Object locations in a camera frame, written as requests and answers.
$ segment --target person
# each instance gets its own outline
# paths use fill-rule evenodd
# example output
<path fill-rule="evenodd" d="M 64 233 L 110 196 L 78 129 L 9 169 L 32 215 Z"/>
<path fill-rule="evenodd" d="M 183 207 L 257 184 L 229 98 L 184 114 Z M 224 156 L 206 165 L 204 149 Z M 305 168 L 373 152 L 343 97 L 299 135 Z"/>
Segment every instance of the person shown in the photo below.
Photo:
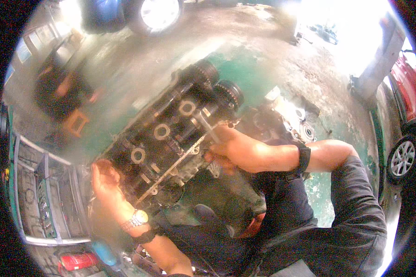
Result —
<path fill-rule="evenodd" d="M 205 159 L 216 160 L 225 173 L 244 170 L 253 175 L 265 191 L 267 211 L 261 229 L 253 238 L 232 239 L 204 233 L 203 226 L 172 226 L 142 244 L 161 269 L 168 275 L 193 276 L 193 261 L 214 274 L 235 276 L 270 276 L 279 270 L 296 271 L 299 265 L 309 272 L 305 276 L 377 273 L 386 244 L 385 218 L 364 165 L 350 144 L 337 140 L 308 143 L 308 157 L 305 148 L 296 145 L 268 145 L 227 126 L 214 131 L 222 143 L 212 145 Z M 117 222 L 124 224 L 135 209 L 123 196 L 120 176 L 110 162 L 99 162 L 92 165 L 94 192 Z M 331 228 L 316 225 L 301 178 L 303 170 L 331 172 L 335 213 Z M 143 224 L 128 233 L 135 239 L 152 230 L 150 224 Z"/>

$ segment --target red fire extinguisher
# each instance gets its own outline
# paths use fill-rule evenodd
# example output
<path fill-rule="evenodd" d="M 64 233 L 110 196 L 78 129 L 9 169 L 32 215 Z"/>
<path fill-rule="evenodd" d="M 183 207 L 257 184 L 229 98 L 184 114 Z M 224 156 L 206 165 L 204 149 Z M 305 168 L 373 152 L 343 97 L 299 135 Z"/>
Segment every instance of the red fire extinguisher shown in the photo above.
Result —
<path fill-rule="evenodd" d="M 61 272 L 62 268 L 69 271 L 87 268 L 96 265 L 97 263 L 98 260 L 92 253 L 62 255 L 58 262 L 58 271 Z"/>

